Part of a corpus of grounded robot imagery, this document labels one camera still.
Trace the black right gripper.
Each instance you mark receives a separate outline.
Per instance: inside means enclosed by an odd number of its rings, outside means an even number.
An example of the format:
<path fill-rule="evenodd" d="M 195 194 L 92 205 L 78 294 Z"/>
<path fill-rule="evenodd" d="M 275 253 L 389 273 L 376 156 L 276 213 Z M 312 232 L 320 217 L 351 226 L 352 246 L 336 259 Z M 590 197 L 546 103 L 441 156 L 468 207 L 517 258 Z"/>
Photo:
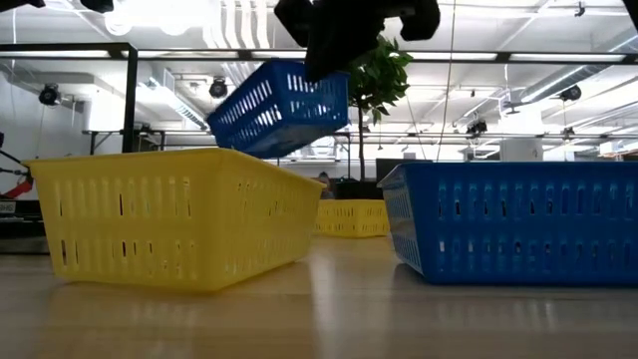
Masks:
<path fill-rule="evenodd" d="M 307 48 L 306 76 L 312 82 L 375 50 L 386 19 L 400 20 L 404 40 L 421 41 L 435 35 L 442 17 L 437 0 L 280 0 L 274 14 Z"/>

